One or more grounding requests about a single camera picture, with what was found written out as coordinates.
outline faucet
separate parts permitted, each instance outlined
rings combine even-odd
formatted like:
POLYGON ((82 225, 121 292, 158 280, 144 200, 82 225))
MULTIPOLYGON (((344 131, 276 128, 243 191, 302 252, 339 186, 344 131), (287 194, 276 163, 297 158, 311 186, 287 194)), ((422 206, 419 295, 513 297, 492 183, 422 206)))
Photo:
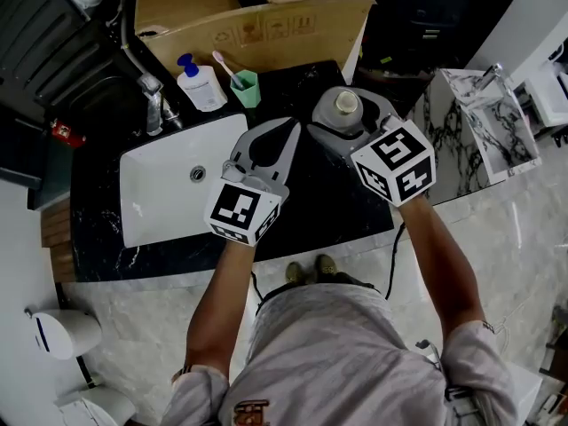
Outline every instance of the faucet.
POLYGON ((148 112, 146 118, 146 133, 148 136, 157 136, 162 132, 162 125, 174 124, 179 130, 183 125, 179 118, 179 112, 175 112, 170 103, 163 97, 160 91, 148 97, 148 112))
POLYGON ((495 63, 494 65, 491 65, 489 68, 487 68, 487 71, 485 71, 483 75, 477 79, 475 84, 476 94, 485 90, 487 86, 494 80, 497 80, 497 83, 504 93, 510 96, 513 95, 513 90, 511 90, 511 88, 507 84, 501 63, 495 63))
POLYGON ((487 86, 493 82, 498 77, 502 78, 503 74, 503 67, 501 63, 495 63, 491 65, 487 71, 483 73, 483 75, 477 79, 476 82, 476 90, 477 92, 483 91, 487 88, 487 86))
POLYGON ((148 136, 157 136, 162 132, 164 122, 173 123, 179 130, 183 125, 179 112, 175 112, 170 103, 162 95, 162 83, 153 75, 143 74, 137 80, 145 96, 148 98, 146 117, 146 133, 148 136))

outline black marble countertop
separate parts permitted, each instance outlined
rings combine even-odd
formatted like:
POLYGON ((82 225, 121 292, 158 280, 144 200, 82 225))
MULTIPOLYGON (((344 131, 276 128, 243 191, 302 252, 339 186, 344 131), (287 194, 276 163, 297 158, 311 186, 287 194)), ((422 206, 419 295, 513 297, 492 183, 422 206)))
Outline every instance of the black marble countertop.
MULTIPOLYGON (((264 73, 259 75, 259 83, 262 101, 256 109, 243 110, 227 93, 227 105, 210 114, 192 111, 189 118, 184 118, 186 127, 237 112, 247 115, 250 128, 283 116, 294 116, 306 124, 323 91, 344 85, 333 61, 264 73)), ((165 129, 161 136, 171 132, 165 129)), ((212 233, 124 247, 120 158, 150 138, 141 131, 133 131, 120 141, 109 132, 105 134, 77 149, 73 160, 71 232, 77 280, 132 280, 214 268, 225 240, 212 233)), ((287 138, 286 131, 275 131, 264 142, 273 150, 264 151, 279 154, 279 146, 287 138)), ((329 154, 305 128, 287 185, 289 199, 276 223, 260 240, 257 261, 325 248, 393 228, 387 202, 367 190, 357 173, 329 154)))

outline printed logo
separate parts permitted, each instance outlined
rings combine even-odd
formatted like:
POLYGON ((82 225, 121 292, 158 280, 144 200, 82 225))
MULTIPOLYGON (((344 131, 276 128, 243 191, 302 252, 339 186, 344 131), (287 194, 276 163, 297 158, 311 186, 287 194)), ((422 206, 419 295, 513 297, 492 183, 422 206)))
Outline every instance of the printed logo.
POLYGON ((357 169, 361 172, 363 183, 385 199, 392 201, 391 191, 386 178, 358 162, 355 162, 355 164, 357 164, 357 169))
POLYGON ((430 158, 424 158, 412 168, 397 177, 398 194, 404 201, 417 191, 421 191, 432 183, 430 158))
POLYGON ((229 27, 223 28, 217 32, 211 32, 209 35, 211 36, 211 40, 215 46, 227 47, 234 46, 236 44, 233 31, 229 27))
POLYGON ((238 233, 229 229, 224 229, 223 227, 219 227, 218 225, 212 224, 213 232, 217 235, 221 235, 222 237, 228 238, 229 240, 240 241, 241 243, 249 244, 249 239, 247 235, 243 235, 242 233, 238 233))
POLYGON ((211 219, 248 230, 259 199, 259 193, 224 185, 211 213, 211 219))
POLYGON ((276 207, 274 207, 274 210, 271 211, 270 215, 268 215, 268 218, 264 220, 262 225, 255 232, 256 241, 259 241, 260 237, 262 237, 268 230, 268 228, 272 225, 272 223, 276 221, 276 217, 278 217, 278 204, 276 205, 276 207))
POLYGON ((267 400, 240 402, 233 410, 235 426, 265 426, 264 409, 269 404, 267 400))
POLYGON ((259 43, 263 41, 263 30, 258 21, 245 21, 242 26, 239 26, 239 35, 241 36, 242 44, 259 43))
POLYGON ((305 14, 294 17, 294 35, 309 35, 315 32, 316 17, 314 14, 305 14))
POLYGON ((426 147, 404 128, 394 130, 371 145, 371 148, 390 170, 399 168, 426 150, 426 147))
POLYGON ((266 37, 269 40, 288 38, 287 19, 268 19, 266 21, 266 37))

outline black and white marker cube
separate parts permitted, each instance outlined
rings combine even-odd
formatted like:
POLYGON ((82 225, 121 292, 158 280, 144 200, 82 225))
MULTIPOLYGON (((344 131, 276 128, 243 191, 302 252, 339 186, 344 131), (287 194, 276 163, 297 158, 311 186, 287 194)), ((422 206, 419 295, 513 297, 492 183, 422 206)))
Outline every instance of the black and white marker cube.
POLYGON ((389 129, 351 155, 368 189, 396 207, 436 182, 434 148, 416 125, 391 116, 389 129))
POLYGON ((205 222, 213 233, 255 246, 280 213, 282 198, 220 178, 211 187, 205 222))

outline gray t-shirt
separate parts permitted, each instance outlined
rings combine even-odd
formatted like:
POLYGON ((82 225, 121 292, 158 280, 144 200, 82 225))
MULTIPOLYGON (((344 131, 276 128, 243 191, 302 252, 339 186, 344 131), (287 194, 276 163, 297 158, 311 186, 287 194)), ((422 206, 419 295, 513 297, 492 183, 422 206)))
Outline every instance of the gray t-shirt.
MULTIPOLYGON (((482 322, 456 328, 441 360, 487 424, 515 424, 509 372, 482 322)), ((162 426, 460 424, 445 377, 406 348, 370 288, 315 284, 275 296, 256 317, 247 362, 231 386, 211 367, 181 375, 162 426)))

